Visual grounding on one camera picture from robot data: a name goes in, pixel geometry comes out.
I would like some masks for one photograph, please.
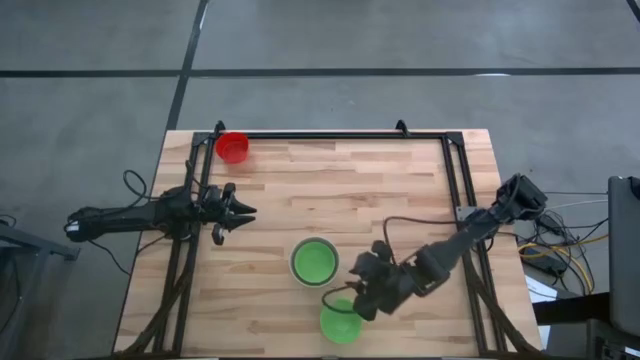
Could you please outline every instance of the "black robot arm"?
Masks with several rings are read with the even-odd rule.
[[[222,190],[208,186],[203,200],[195,201],[187,188],[179,186],[141,206],[84,207],[69,215],[64,230],[75,242],[93,240],[106,233],[144,230],[160,230],[173,239],[184,239],[191,234],[191,223],[213,222],[213,241],[222,245],[224,230],[231,231],[255,220],[246,214],[255,213],[256,209],[236,200],[235,191],[233,183]]]
[[[502,224],[539,216],[546,200],[526,176],[517,174],[498,189],[489,209],[476,210],[448,240],[424,245],[410,259],[393,263],[391,249],[376,241],[371,252],[358,255],[350,271],[360,277],[357,283],[349,283],[358,293],[354,311],[371,321],[377,310],[391,314],[412,294],[428,295],[449,278],[458,259],[472,246],[493,236]]]

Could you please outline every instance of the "concrete floor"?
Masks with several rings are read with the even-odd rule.
[[[179,69],[197,0],[0,0],[0,70]],[[194,68],[639,66],[624,1],[222,0],[212,2]],[[121,173],[149,182],[177,79],[0,79],[0,213],[67,243],[84,205],[132,199]],[[640,173],[640,76],[191,79],[178,129],[488,128],[503,178],[548,191],[605,191]],[[553,196],[551,204],[589,200]],[[561,211],[568,224],[606,206]],[[525,226],[519,230],[527,231]],[[99,241],[129,268],[137,235]],[[107,354],[126,277],[80,245],[50,261],[24,358]],[[607,242],[588,246],[607,291]],[[579,292],[575,279],[568,285]]]

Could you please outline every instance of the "black cable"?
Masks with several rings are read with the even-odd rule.
[[[546,297],[546,298],[549,298],[549,299],[552,299],[552,300],[556,300],[556,298],[551,296],[551,295],[541,294],[541,293],[539,293],[539,292],[537,292],[537,291],[535,291],[535,290],[533,290],[531,288],[527,288],[527,289],[529,289],[529,292],[532,292],[532,293],[534,293],[536,295],[540,295],[540,296],[543,296],[543,297]]]
[[[113,255],[111,250],[107,249],[106,247],[104,247],[104,246],[102,246],[102,245],[100,245],[98,243],[95,243],[93,240],[89,240],[89,243],[91,243],[93,246],[95,246],[97,248],[100,248],[100,249],[106,251],[111,256],[111,259],[113,259],[113,263],[116,264],[118,269],[120,269],[120,271],[122,271],[123,273],[127,274],[127,276],[131,276],[131,274],[127,270],[125,270],[122,266],[120,266],[120,263],[118,262],[118,260],[116,260],[116,257]]]
[[[529,237],[524,237],[522,235],[519,235],[519,234],[516,234],[516,233],[512,233],[512,232],[508,232],[508,231],[498,231],[496,234],[511,235],[511,236],[516,238],[516,241],[518,241],[518,239],[522,239],[522,242],[524,242],[524,243],[529,243],[531,240],[533,240],[536,237],[535,234],[531,235]]]
[[[2,325],[2,328],[0,329],[0,335],[2,335],[4,330],[7,328],[7,326],[9,325],[9,322],[11,322],[11,319],[13,319],[13,315],[15,315],[15,313],[16,313],[16,309],[18,308],[18,304],[22,300],[22,290],[21,290],[21,286],[20,286],[20,277],[18,276],[18,263],[16,262],[15,257],[11,258],[11,262],[13,263],[13,277],[16,279],[16,302],[13,304],[13,309],[11,309],[11,312],[9,313],[9,317],[4,322],[4,325]]]
[[[577,192],[577,191],[543,191],[553,195],[608,195],[606,192]]]
[[[557,212],[552,211],[552,210],[550,210],[548,212],[551,213],[551,215],[555,215],[555,217],[559,221],[559,224],[564,226],[564,218],[562,217],[562,215],[560,215]],[[593,232],[595,230],[597,230],[602,224],[604,224],[606,222],[606,220],[607,219],[602,220],[601,222],[599,222],[598,225],[596,225],[594,227],[594,229],[592,229],[591,232],[585,237],[585,239],[588,238],[589,235],[593,234]],[[579,242],[579,237],[574,236],[573,233],[568,229],[566,231],[564,231],[564,243],[563,243],[564,245],[575,245],[578,242]],[[569,247],[567,250],[569,251],[569,255],[573,256],[572,253],[571,253],[571,249],[572,249],[572,247]],[[578,244],[578,250],[580,251],[580,255],[578,257],[576,257],[576,261],[581,259],[581,258],[584,259],[584,263],[587,266],[588,276],[589,276],[589,278],[591,280],[591,284],[593,286],[593,289],[595,289],[595,287],[596,287],[596,279],[593,276],[593,270],[591,269],[591,264],[589,263],[589,259],[587,259],[587,257],[585,256],[585,254],[587,252],[587,249],[583,245]]]
[[[338,314],[355,314],[356,312],[353,311],[353,310],[338,309],[338,308],[335,308],[335,307],[333,307],[333,306],[331,306],[331,305],[329,305],[327,303],[327,296],[329,296],[329,295],[331,295],[333,293],[337,293],[338,291],[342,291],[342,290],[346,290],[346,289],[350,289],[350,288],[351,288],[350,286],[345,285],[345,286],[341,286],[339,288],[331,289],[331,290],[325,292],[322,295],[322,305],[326,306],[327,309],[329,309],[329,310],[331,310],[333,312],[337,312]]]
[[[13,223],[11,225],[9,225],[9,227],[16,227],[16,224],[18,223],[18,219],[16,219],[15,217],[13,217],[12,215],[9,214],[0,214],[0,217],[5,217],[5,218],[9,218],[13,221]]]
[[[534,238],[531,242],[537,243],[538,241],[540,241],[543,244],[548,245],[547,242],[542,239],[542,236],[541,236],[542,234],[540,233],[540,226],[538,226],[536,222],[533,223],[533,229],[534,229]]]
[[[597,225],[595,225],[595,226],[596,226],[596,228],[597,228],[598,226],[602,225],[606,220],[607,220],[607,219],[602,220],[602,221],[600,221],[599,223],[597,223]],[[561,216],[560,216],[560,222],[561,222],[562,224],[564,224],[564,219],[562,219],[562,217],[561,217]],[[564,244],[564,245],[574,245],[574,244],[575,244],[575,242],[571,242],[571,241],[569,241],[569,240],[568,240],[568,236],[573,236],[569,231],[565,232],[564,236],[565,236],[565,237],[564,237],[564,242],[562,242],[561,244]],[[540,236],[538,236],[538,238],[536,238],[533,242],[534,242],[534,243],[536,243],[537,245],[542,246],[542,247],[545,247],[545,248],[547,248],[547,249],[552,249],[552,248],[551,248],[552,246],[558,246],[558,244],[549,244],[549,243],[545,242],[544,240],[542,240],[542,237],[540,237]],[[588,289],[588,286],[585,284],[585,282],[586,282],[587,280],[586,280],[586,279],[584,279],[584,281],[583,281],[582,277],[581,277],[581,276],[578,274],[578,272],[577,272],[577,271],[576,271],[576,270],[571,266],[571,257],[572,257],[572,254],[571,254],[571,247],[567,247],[567,250],[568,250],[568,254],[569,254],[569,259],[564,259],[564,258],[563,258],[559,253],[557,253],[557,252],[554,252],[554,254],[555,254],[555,255],[556,255],[556,256],[557,256],[557,257],[558,257],[558,258],[559,258],[559,259],[560,259],[564,264],[565,264],[565,272],[567,271],[567,269],[569,269],[569,270],[571,270],[571,272],[572,272],[572,273],[573,273],[573,274],[578,278],[578,281],[580,282],[580,287],[582,288],[582,295],[583,295],[583,296],[585,296],[585,295],[587,295],[587,293],[590,293],[590,291],[591,291],[591,290],[590,290],[590,289]],[[588,267],[589,269],[591,268],[591,266],[589,265],[589,262],[587,261],[587,259],[586,259],[586,258],[585,258],[585,264],[587,265],[587,267]],[[595,283],[594,283],[594,279],[593,279],[593,274],[591,273],[589,276],[591,277],[591,279],[590,279],[590,280],[592,281],[591,283],[592,283],[592,284],[593,284],[593,286],[595,287]]]
[[[189,171],[191,169],[191,165],[189,165],[189,162],[186,162],[186,166],[187,166],[187,171]],[[136,179],[138,179],[138,181],[142,184],[142,192],[138,192],[136,189],[133,188],[133,186],[131,186],[131,184],[129,183],[129,180],[127,179],[127,175],[128,174],[132,174],[133,176],[135,176]],[[196,185],[198,185],[198,187],[200,188],[206,188],[206,186],[203,186],[202,184],[200,184],[200,182],[198,180],[195,179],[195,175],[191,176],[191,180],[193,182],[196,183]],[[127,189],[129,189],[129,191],[131,191],[134,195],[138,196],[140,199],[147,199],[147,200],[160,200],[160,196],[150,196],[147,195],[147,183],[144,181],[144,179],[142,179],[142,176],[140,176],[140,174],[138,174],[137,172],[135,172],[134,170],[131,169],[127,169],[122,173],[122,181],[124,182],[124,185],[127,187]],[[169,196],[165,196],[163,199],[170,199],[170,198],[174,198],[176,196],[181,195],[185,190],[187,190],[187,187],[183,187],[182,191],[179,191],[173,195],[169,195]]]
[[[604,220],[600,220],[596,223],[593,223],[591,225],[578,225],[578,226],[559,226],[559,227],[553,227],[552,229],[590,229],[594,226],[600,226],[604,223],[606,223],[607,221],[609,221],[609,218],[606,218]]]
[[[550,218],[555,218],[556,222],[562,227],[566,227],[565,223],[564,223],[564,218],[562,217],[562,215],[560,215],[559,213],[553,211],[553,210],[548,210],[546,211],[543,216],[547,216]],[[563,242],[561,242],[560,244],[563,245],[575,245],[577,239],[576,237],[573,235],[573,233],[571,232],[571,230],[569,229],[563,229],[561,232],[561,235],[563,237]],[[578,245],[579,249],[580,249],[580,256],[578,256],[576,259],[580,259],[582,256],[584,256],[585,253],[585,249],[584,246],[582,245]]]
[[[162,236],[160,236],[159,238],[157,238],[157,239],[153,240],[152,242],[146,244],[145,246],[141,247],[140,249],[138,249],[138,251],[136,251],[136,255],[140,254],[142,252],[142,250],[144,250],[144,249],[148,248],[149,246],[157,243],[158,241],[164,239],[165,236],[166,236],[165,234],[162,234]]]
[[[564,272],[566,273],[567,270],[571,270],[571,272],[576,276],[576,278],[578,279],[578,282],[580,283],[580,287],[582,288],[582,296],[586,296],[587,295],[587,291],[586,291],[586,285],[584,284],[582,277],[578,274],[578,272],[571,266],[571,260],[567,260],[565,258],[563,258],[560,254],[558,254],[557,252],[553,252],[553,254],[555,254],[558,259],[560,259],[560,261],[562,261],[564,263]],[[560,283],[562,283],[562,286],[565,288],[565,290],[567,291],[571,291],[569,290],[569,288],[567,287],[567,284],[565,284],[564,282],[564,273],[562,274],[562,276],[560,277]]]
[[[489,246],[487,246],[487,252],[489,252],[489,250],[491,250],[491,248],[493,247],[493,236],[491,238],[489,238]]]
[[[389,247],[389,250],[391,251],[391,261],[393,262],[394,265],[397,264],[396,258],[393,255],[393,250],[391,249],[391,243],[389,242],[389,234],[387,231],[387,224],[391,220],[402,220],[402,221],[409,221],[409,222],[414,222],[418,224],[430,224],[430,225],[451,225],[451,224],[458,223],[458,221],[422,220],[422,219],[415,219],[415,218],[410,218],[406,216],[389,216],[388,218],[385,218],[384,221],[382,222],[382,234],[384,235],[384,242],[387,244],[387,246]]]
[[[594,227],[591,231],[589,231],[589,233],[588,233],[587,235],[585,235],[582,239],[577,239],[577,242],[578,242],[578,243],[580,243],[580,242],[582,242],[582,241],[587,240],[587,238],[588,238],[589,236],[591,236],[591,234],[593,234],[594,232],[596,232],[596,230],[598,230],[598,228],[599,228],[600,226],[602,226],[602,224],[604,224],[604,223],[605,223],[605,222],[607,222],[607,221],[609,221],[609,218],[606,218],[606,219],[602,220],[600,223],[598,223],[598,225],[596,225],[596,227]]]

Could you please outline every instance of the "green cup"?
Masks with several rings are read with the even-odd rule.
[[[333,244],[320,237],[311,237],[296,245],[289,258],[291,274],[304,286],[329,284],[338,272],[340,258]]]
[[[353,304],[347,299],[337,299],[331,304],[339,310],[353,310]],[[336,344],[350,344],[360,336],[362,318],[360,315],[342,314],[324,306],[320,313],[320,327],[327,339]]]

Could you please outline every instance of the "butcher block tabletop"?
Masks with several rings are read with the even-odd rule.
[[[488,207],[501,183],[489,132],[462,132],[479,206]],[[193,131],[167,133],[154,195],[183,184],[192,135]],[[457,160],[455,147],[452,151]],[[454,165],[466,203],[460,169],[457,162]],[[202,160],[196,166],[197,178],[201,168]],[[212,224],[203,227],[182,356],[477,355],[461,262],[434,293],[411,297],[393,315],[378,313],[375,321],[365,322],[352,344],[334,344],[320,330],[322,293],[355,279],[348,270],[359,253],[382,239],[385,217],[454,219],[439,141],[251,140],[249,158],[242,164],[225,165],[214,157],[209,183],[227,182],[236,184],[239,201],[258,210],[256,220],[228,233],[223,246],[213,244]],[[389,223],[397,258],[454,232],[454,225]],[[140,247],[159,235],[145,232]],[[340,256],[336,278],[319,289],[298,283],[288,265],[294,246],[313,236],[331,241]],[[131,344],[160,306],[170,249],[170,240],[163,240],[137,256],[115,351]],[[513,238],[497,236],[489,260],[500,306],[525,338],[539,347]],[[352,299],[354,293],[332,296]],[[483,318],[491,345],[486,309]],[[174,323],[175,313],[169,319],[167,344],[173,339]]]

